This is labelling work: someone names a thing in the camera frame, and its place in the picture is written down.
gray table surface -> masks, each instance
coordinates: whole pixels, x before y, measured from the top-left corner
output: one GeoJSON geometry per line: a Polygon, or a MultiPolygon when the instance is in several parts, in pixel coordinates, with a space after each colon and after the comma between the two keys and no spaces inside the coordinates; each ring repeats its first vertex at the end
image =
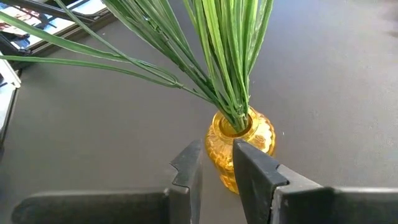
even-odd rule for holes
{"type": "MultiPolygon", "coordinates": [[[[172,2],[200,56],[182,4],[172,2]]],[[[99,33],[187,80],[122,24],[99,33]]],[[[103,49],[93,39],[82,42],[103,49]]],[[[52,56],[102,62],[66,50],[52,56]]],[[[273,122],[276,157],[291,169],[323,185],[398,187],[398,2],[275,1],[251,105],[273,122]]],[[[185,92],[118,73],[31,66],[0,165],[0,220],[38,191],[147,185],[205,135],[215,112],[185,92]]],[[[239,197],[222,186],[207,157],[201,222],[244,223],[239,197]]]]}

yellow glass vase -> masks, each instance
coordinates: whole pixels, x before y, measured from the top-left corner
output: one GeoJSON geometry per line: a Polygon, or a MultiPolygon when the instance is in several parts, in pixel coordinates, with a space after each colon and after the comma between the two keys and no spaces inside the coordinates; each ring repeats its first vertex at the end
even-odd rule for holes
{"type": "Polygon", "coordinates": [[[272,156],[275,149],[275,131],[269,119],[253,108],[249,109],[248,128],[238,134],[220,111],[214,115],[205,138],[206,151],[220,172],[220,179],[224,185],[230,191],[239,194],[232,160],[235,138],[241,138],[272,156]]]}

dark tabletop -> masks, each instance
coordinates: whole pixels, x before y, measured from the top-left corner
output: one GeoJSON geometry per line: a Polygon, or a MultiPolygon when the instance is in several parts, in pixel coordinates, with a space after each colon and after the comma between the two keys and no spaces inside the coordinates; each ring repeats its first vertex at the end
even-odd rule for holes
{"type": "MultiPolygon", "coordinates": [[[[200,56],[183,5],[172,2],[200,56]]],[[[187,80],[122,24],[99,34],[187,80]]],[[[82,42],[103,49],[93,39],[82,42]]],[[[66,50],[52,57],[102,62],[66,50]]],[[[398,187],[397,1],[275,1],[251,105],[274,124],[276,157],[291,169],[322,185],[398,187]]],[[[126,75],[31,66],[0,165],[0,219],[34,192],[145,186],[204,137],[215,112],[185,92],[126,75]]],[[[207,157],[201,211],[202,223],[244,223],[239,198],[207,157]]]]}

